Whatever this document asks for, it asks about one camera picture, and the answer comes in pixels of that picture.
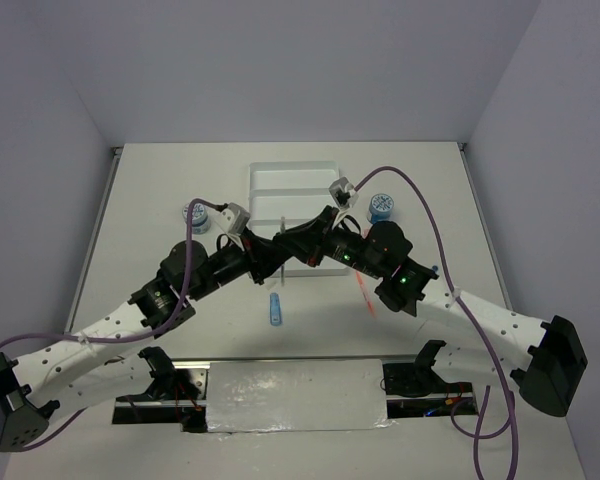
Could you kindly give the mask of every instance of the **white tabletop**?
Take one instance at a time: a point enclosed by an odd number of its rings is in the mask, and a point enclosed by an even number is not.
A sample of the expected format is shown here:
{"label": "white tabletop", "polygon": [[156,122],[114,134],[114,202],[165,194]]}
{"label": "white tabletop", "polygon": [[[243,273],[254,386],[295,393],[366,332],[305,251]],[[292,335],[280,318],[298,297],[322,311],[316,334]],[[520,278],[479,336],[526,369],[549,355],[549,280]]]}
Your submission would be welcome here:
{"label": "white tabletop", "polygon": [[[454,143],[127,145],[73,328],[106,315],[153,277],[160,260],[184,238],[181,208],[190,198],[247,206],[248,164],[293,160],[335,160],[354,183],[377,166],[404,169],[430,202],[454,281],[504,303]],[[439,265],[422,207],[398,177],[383,173],[370,182],[354,215],[363,220],[371,195],[380,191],[396,201],[395,220],[414,244],[413,258]],[[210,251],[217,233],[200,237]],[[374,283],[368,280],[367,286],[372,291]],[[198,313],[158,343],[177,358],[364,356],[417,353],[435,335],[422,319],[392,314],[378,301],[379,318],[373,320],[353,275],[289,279],[281,290],[282,327],[269,325],[268,295],[248,278],[239,279],[197,304]],[[501,396],[495,389],[485,431],[506,418]],[[584,480],[565,420],[520,399],[517,405],[517,478]],[[368,431],[195,435],[180,433],[176,425],[111,426],[112,410],[113,402],[91,408],[48,446],[12,455],[5,478],[475,478],[471,440],[448,418],[403,419]],[[460,421],[469,426],[475,418]],[[486,478],[504,478],[509,435],[483,442],[481,452]]]}

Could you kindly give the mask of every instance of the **black bracket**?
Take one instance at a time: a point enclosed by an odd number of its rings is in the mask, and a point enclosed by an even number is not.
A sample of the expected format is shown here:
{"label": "black bracket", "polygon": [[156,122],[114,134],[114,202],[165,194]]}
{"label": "black bracket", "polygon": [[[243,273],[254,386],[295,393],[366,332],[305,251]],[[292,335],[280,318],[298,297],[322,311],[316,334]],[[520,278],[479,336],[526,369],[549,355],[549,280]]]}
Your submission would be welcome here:
{"label": "black bracket", "polygon": [[544,334],[538,347],[530,347],[529,368],[511,372],[520,396],[547,415],[564,417],[587,368],[587,357],[573,324],[555,316],[543,322]]}
{"label": "black bracket", "polygon": [[57,401],[38,409],[26,398],[28,385],[18,383],[10,361],[0,353],[0,452],[21,452],[49,427],[49,418],[60,407]]}

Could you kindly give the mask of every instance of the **white wall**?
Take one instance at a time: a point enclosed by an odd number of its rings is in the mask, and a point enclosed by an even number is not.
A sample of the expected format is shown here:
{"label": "white wall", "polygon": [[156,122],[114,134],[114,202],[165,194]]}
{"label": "white wall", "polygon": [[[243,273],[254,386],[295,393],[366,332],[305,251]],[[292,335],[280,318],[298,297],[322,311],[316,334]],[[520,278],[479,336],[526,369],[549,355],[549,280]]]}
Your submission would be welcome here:
{"label": "white wall", "polygon": [[0,340],[62,330],[110,161],[25,10],[0,0]]}
{"label": "white wall", "polygon": [[539,0],[28,0],[110,144],[467,140]]}
{"label": "white wall", "polygon": [[515,306],[579,329],[568,420],[600,480],[600,0],[541,2],[469,147]]}

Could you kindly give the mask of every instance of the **blue marker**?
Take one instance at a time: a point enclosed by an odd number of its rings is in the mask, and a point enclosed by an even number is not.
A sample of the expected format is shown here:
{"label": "blue marker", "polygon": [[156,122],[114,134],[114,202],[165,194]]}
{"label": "blue marker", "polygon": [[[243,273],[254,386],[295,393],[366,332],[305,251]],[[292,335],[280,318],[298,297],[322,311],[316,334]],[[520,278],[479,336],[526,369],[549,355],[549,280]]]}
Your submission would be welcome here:
{"label": "blue marker", "polygon": [[269,322],[274,327],[282,325],[282,310],[280,309],[280,296],[277,293],[269,295]]}

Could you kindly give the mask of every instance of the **white plastic tray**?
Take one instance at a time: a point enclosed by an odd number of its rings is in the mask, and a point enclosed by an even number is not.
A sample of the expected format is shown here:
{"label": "white plastic tray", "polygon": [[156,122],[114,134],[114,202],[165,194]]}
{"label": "white plastic tray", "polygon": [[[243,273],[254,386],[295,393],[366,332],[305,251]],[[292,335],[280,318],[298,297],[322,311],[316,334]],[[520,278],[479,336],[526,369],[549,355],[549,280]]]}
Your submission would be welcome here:
{"label": "white plastic tray", "polygon": [[[329,186],[340,177],[336,162],[256,162],[249,165],[249,227],[262,237],[316,217],[325,205],[333,205]],[[325,258],[317,268],[292,259],[285,276],[345,275],[347,267]]]}

